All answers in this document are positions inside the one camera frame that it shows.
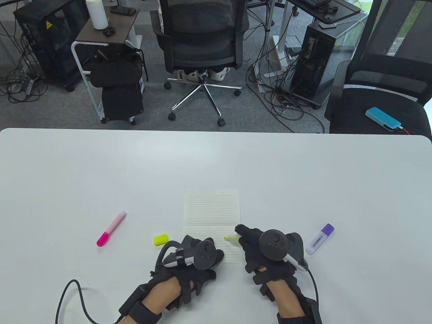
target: wrist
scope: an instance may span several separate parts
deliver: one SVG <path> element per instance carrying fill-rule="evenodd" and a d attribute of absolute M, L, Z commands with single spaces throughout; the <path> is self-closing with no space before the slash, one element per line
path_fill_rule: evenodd
<path fill-rule="evenodd" d="M 266 270 L 267 268 L 265 267 L 259 269 L 260 272 Z M 276 300 L 281 318 L 296 318 L 306 316 L 302 306 L 300 305 L 299 299 L 284 279 L 269 281 L 267 282 L 267 287 L 270 289 Z"/>
<path fill-rule="evenodd" d="M 159 283 L 142 301 L 143 305 L 154 314 L 161 314 L 181 294 L 181 287 L 176 277 Z"/>

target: vr controller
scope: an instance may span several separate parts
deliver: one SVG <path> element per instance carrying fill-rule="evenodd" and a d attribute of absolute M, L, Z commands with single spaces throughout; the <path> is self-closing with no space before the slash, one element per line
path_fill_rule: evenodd
<path fill-rule="evenodd" d="M 308 271 L 303 240 L 298 233 L 283 234 L 277 229 L 265 231 L 259 241 L 261 253 L 273 261 L 288 261 L 300 271 Z"/>
<path fill-rule="evenodd" d="M 195 244 L 195 239 L 186 235 L 175 252 L 168 254 L 162 261 L 166 268 L 181 264 L 193 264 L 198 270 L 212 267 L 216 261 L 217 252 L 214 243 L 208 239 Z"/>

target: purple highlighter cap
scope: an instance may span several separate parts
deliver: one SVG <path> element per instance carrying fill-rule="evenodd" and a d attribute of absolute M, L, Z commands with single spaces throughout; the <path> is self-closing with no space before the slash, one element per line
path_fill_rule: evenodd
<path fill-rule="evenodd" d="M 331 233 L 333 233 L 334 227 L 330 224 L 327 224 L 324 226 L 324 228 L 321 230 L 325 235 L 330 236 Z"/>

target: black box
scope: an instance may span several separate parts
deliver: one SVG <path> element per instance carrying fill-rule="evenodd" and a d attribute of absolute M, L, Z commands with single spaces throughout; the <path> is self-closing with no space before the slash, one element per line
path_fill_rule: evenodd
<path fill-rule="evenodd" d="M 46 80 L 73 91 L 80 75 L 70 46 L 90 18 L 85 0 L 35 0 L 14 15 Z M 91 46 L 77 47 L 81 63 L 91 50 Z"/>

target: blue power bank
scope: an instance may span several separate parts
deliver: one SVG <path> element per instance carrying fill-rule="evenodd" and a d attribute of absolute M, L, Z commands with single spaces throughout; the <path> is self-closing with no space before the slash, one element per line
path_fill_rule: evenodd
<path fill-rule="evenodd" d="M 400 121 L 397 121 L 376 107 L 368 109 L 365 115 L 389 131 L 393 131 L 402 125 Z"/>

